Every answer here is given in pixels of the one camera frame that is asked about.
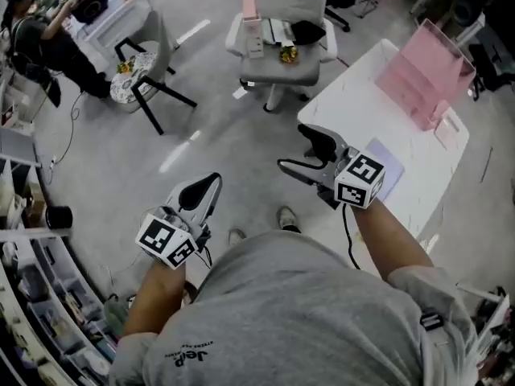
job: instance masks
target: person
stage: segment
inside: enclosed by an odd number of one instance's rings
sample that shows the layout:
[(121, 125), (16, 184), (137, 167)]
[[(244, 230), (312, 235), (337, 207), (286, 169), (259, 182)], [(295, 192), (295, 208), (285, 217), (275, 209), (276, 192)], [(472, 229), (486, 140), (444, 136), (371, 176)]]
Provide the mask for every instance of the person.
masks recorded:
[(97, 73), (86, 55), (80, 51), (72, 36), (62, 27), (79, 0), (67, 0), (52, 17), (28, 15), (32, 0), (9, 0), (3, 15), (2, 28), (16, 34), (16, 49), (30, 53), (29, 57), (39, 64), (63, 72), (74, 81), (81, 91), (104, 99), (108, 97), (111, 83), (105, 73)]
[[(475, 384), (476, 331), (455, 285), (380, 201), (353, 211), (383, 281), (282, 207), (282, 231), (229, 233), (188, 306), (185, 268), (150, 267), (109, 384)], [(428, 315), (443, 325), (422, 325)]]

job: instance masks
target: gray office chair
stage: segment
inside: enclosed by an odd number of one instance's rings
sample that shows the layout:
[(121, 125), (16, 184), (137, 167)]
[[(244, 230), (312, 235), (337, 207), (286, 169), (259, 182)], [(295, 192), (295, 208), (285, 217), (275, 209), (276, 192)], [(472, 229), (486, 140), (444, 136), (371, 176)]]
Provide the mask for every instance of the gray office chair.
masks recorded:
[[(167, 95), (172, 96), (191, 107), (196, 107), (197, 103), (182, 94), (177, 93), (175, 90), (172, 90), (164, 83), (166, 73), (169, 72), (173, 75), (175, 74), (175, 71), (168, 65), (171, 59), (171, 48), (168, 41), (167, 29), (164, 25), (163, 18), (156, 11), (151, 11), (143, 26), (118, 43), (114, 50), (120, 61), (125, 61), (126, 57), (122, 53), (122, 47), (124, 45), (132, 47), (135, 51), (138, 51), (138, 53), (146, 53), (146, 50), (141, 47), (140, 44), (150, 41), (157, 42), (159, 48), (155, 58), (152, 56), (152, 59), (149, 60), (152, 63), (148, 72), (138, 74), (137, 71), (134, 71), (133, 76), (128, 80), (121, 81), (123, 87), (115, 88), (115, 90), (119, 89), (124, 91), (122, 95), (122, 97), (124, 97), (122, 108), (125, 111), (133, 113), (141, 107), (157, 132), (159, 134), (163, 134), (163, 129), (155, 119), (154, 114), (147, 104), (147, 101), (150, 98), (160, 91), (165, 92)], [(146, 92), (142, 94), (140, 88), (144, 84), (148, 84), (150, 87), (146, 86)], [(119, 94), (120, 93), (117, 93), (118, 96), (116, 96), (116, 98), (114, 97), (114, 100), (117, 101), (117, 98), (120, 97)]]
[(281, 100), (286, 88), (301, 94), (302, 100), (309, 100), (308, 86), (319, 80), (320, 63), (335, 60), (338, 55), (334, 27), (323, 18), (326, 0), (255, 0), (257, 11), (262, 18), (278, 18), (290, 23), (307, 20), (326, 31), (327, 50), (319, 43), (298, 46), (299, 57), (294, 64), (284, 64), (279, 59), (280, 47), (264, 45), (264, 57), (250, 59), (245, 49), (245, 33), (240, 27), (242, 14), (238, 14), (225, 40), (225, 48), (241, 57), (240, 82), (248, 88), (247, 82), (271, 85), (271, 91), (264, 106), (266, 112), (274, 109)]

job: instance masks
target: white desk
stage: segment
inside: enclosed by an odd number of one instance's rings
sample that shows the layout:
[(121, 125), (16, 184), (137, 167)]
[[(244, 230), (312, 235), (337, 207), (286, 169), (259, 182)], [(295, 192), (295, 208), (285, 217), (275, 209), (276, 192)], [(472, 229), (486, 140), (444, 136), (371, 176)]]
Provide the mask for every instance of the white desk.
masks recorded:
[(72, 17), (72, 35), (91, 44), (110, 62), (114, 46), (136, 31), (150, 10), (150, 0), (109, 0), (107, 10), (92, 24), (79, 23)]
[[(379, 139), (402, 163), (405, 173), (385, 200), (386, 207), (418, 237), (443, 197), (468, 143), (468, 130), (449, 109), (447, 115), (459, 128), (456, 142), (443, 148), (432, 130), (422, 132), (374, 83), (398, 49), (383, 39), (327, 86), (298, 115), (304, 124), (336, 131), (351, 146), (363, 150)], [(348, 208), (348, 224), (354, 236), (354, 256), (363, 269), (377, 272), (366, 247), (357, 239), (357, 227)], [(328, 207), (326, 216), (303, 221), (303, 232), (347, 256), (347, 239), (341, 208)]]

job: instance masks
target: shoe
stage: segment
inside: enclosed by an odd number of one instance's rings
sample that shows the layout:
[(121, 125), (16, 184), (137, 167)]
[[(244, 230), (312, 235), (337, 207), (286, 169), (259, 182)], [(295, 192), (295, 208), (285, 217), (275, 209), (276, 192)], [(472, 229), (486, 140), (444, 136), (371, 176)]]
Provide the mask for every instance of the shoe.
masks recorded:
[(297, 220), (297, 216), (288, 206), (282, 206), (277, 210), (277, 223), (281, 229), (284, 229), (286, 226), (293, 226), (295, 228), (299, 228), (299, 221)]
[(229, 230), (229, 248), (239, 245), (247, 236), (239, 229), (232, 228)]

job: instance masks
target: chair armrest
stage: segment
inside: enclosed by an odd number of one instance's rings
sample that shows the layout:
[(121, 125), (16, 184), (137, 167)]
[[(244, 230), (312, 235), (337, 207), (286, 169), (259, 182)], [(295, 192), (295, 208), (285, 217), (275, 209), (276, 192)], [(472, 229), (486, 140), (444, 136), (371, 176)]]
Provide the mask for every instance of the chair armrest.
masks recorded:
[(328, 41), (328, 49), (322, 55), (320, 63), (327, 63), (336, 60), (336, 57), (338, 57), (338, 46), (336, 45), (335, 28), (332, 23), (325, 18), (323, 25), (325, 28), (325, 37)]
[(125, 37), (121, 42), (117, 43), (117, 45), (114, 46), (114, 51), (116, 52), (116, 55), (118, 56), (118, 59), (120, 59), (120, 61), (126, 61), (126, 57), (122, 53), (122, 47), (125, 44), (129, 47), (132, 47), (135, 51), (139, 51), (140, 53), (144, 53), (146, 51), (143, 47), (133, 43), (128, 37)]
[(237, 55), (238, 57), (243, 57), (243, 53), (237, 48), (237, 36), (238, 31), (240, 30), (241, 20), (243, 19), (243, 14), (237, 14), (233, 20), (233, 24), (231, 24), (231, 29), (227, 34), (227, 38), (225, 39), (225, 50), (229, 53)]

